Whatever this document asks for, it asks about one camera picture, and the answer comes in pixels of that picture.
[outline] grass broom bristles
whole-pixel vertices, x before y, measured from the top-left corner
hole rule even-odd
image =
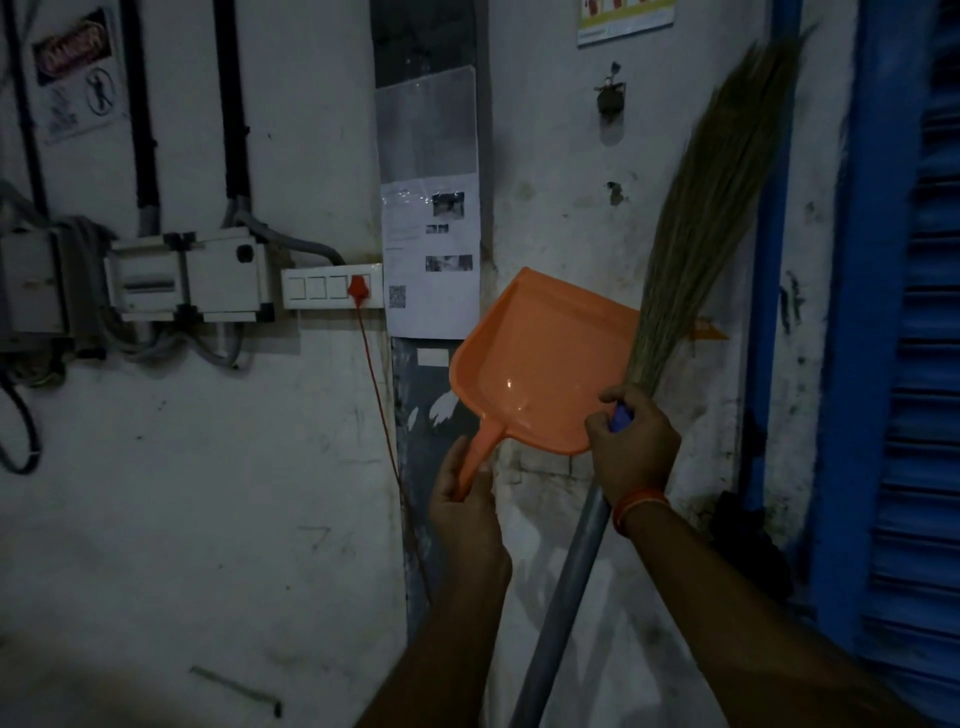
[[[751,48],[690,137],[660,213],[624,377],[650,396],[751,226],[786,128],[802,49],[799,39]]]

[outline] broom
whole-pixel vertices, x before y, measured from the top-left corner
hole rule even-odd
[[[755,217],[786,128],[802,49],[798,38],[751,48],[690,137],[660,213],[624,376],[648,396]],[[614,430],[624,417],[630,415],[620,406]],[[610,511],[594,481],[516,703],[515,728],[540,725]]]

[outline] poster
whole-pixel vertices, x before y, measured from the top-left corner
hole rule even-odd
[[[672,25],[677,0],[579,0],[577,45]]]
[[[117,38],[105,8],[31,43],[36,133],[45,144],[112,124],[125,114]]]
[[[480,320],[479,176],[390,182],[380,192],[387,330],[466,338]]]

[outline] black conduit pipe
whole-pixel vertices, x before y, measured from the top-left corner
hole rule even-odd
[[[136,205],[140,210],[160,207],[160,191],[156,182],[156,140],[150,120],[147,99],[147,65],[143,51],[143,29],[137,0],[120,0],[120,28],[123,31],[124,59],[127,65],[127,89],[130,97],[130,123],[133,135],[133,161],[136,165]],[[159,234],[157,230],[141,235]]]
[[[23,134],[23,152],[27,158],[27,173],[30,175],[30,191],[34,198],[34,208],[43,217],[50,216],[47,205],[47,191],[43,186],[43,173],[40,171],[40,155],[34,136],[34,118],[30,114],[30,102],[27,98],[27,80],[23,75],[23,49],[20,36],[16,31],[16,11],[13,0],[3,0],[3,26],[7,38],[7,52],[10,57],[10,72],[13,78],[13,94],[16,97],[16,113]]]
[[[227,162],[227,197],[250,198],[250,166],[247,160],[247,119],[243,111],[240,80],[240,48],[237,13],[233,0],[213,0],[217,37],[217,68],[220,72],[220,106],[224,116],[224,152]]]

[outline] orange dustpan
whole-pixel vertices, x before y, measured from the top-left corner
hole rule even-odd
[[[576,455],[589,448],[584,418],[623,380],[639,312],[529,268],[519,272],[450,363],[450,385],[480,417],[456,499],[480,464],[511,437]]]

